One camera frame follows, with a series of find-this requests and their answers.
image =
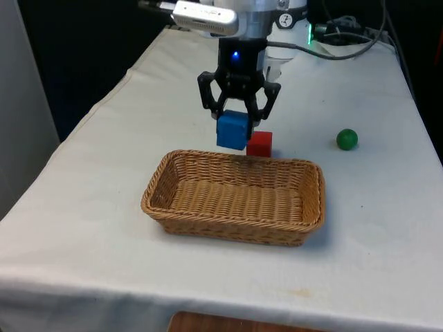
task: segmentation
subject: green ball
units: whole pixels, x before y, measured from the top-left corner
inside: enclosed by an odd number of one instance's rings
[[[337,145],[340,149],[349,151],[354,149],[359,142],[357,133],[352,129],[344,129],[337,135]]]

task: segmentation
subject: basket rim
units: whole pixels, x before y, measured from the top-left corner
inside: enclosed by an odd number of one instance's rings
[[[242,218],[242,217],[231,217],[231,216],[217,216],[216,214],[202,213],[202,212],[185,212],[185,211],[175,211],[172,209],[164,209],[160,207],[151,206],[151,198],[156,191],[158,185],[158,179],[164,173],[168,163],[182,153],[193,154],[195,156],[207,156],[209,158],[225,159],[232,158],[233,156],[239,159],[249,159],[256,160],[261,163],[291,163],[308,165],[314,167],[317,172],[317,190],[318,190],[318,215],[315,220],[308,223],[297,222],[291,224],[281,224],[276,223],[272,219],[259,219],[259,218]],[[323,226],[325,222],[325,179],[323,178],[323,172],[321,168],[316,164],[308,160],[303,159],[277,159],[277,158],[265,158],[265,157],[255,157],[255,156],[243,156],[243,155],[232,155],[219,152],[209,152],[209,151],[198,151],[198,150],[174,150],[166,154],[154,175],[152,176],[149,185],[147,186],[142,200],[141,208],[144,213],[148,214],[151,218],[156,221],[159,220],[171,220],[171,221],[183,221],[191,218],[195,222],[205,222],[205,223],[216,223],[217,225],[229,224],[229,225],[248,225],[248,226],[260,226],[261,228],[268,228],[272,230],[283,230],[283,231],[296,231],[296,232],[313,232]]]

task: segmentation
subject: blue led light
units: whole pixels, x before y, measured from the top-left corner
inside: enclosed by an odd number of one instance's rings
[[[235,51],[235,52],[233,53],[232,58],[233,58],[233,60],[238,60],[238,59],[240,58],[240,54],[239,54],[237,51]]]

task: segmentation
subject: white tablecloth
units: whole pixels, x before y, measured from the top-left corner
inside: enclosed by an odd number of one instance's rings
[[[318,163],[325,226],[300,248],[163,232],[140,200],[163,155],[215,145],[196,77],[217,42],[164,31],[0,223],[0,327],[164,331],[176,311],[329,331],[443,331],[443,171],[395,56],[300,54],[260,127]],[[360,146],[334,144],[353,128]]]

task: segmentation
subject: gray wall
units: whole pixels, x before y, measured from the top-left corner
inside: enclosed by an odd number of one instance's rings
[[[0,219],[59,141],[15,0],[0,0]]]

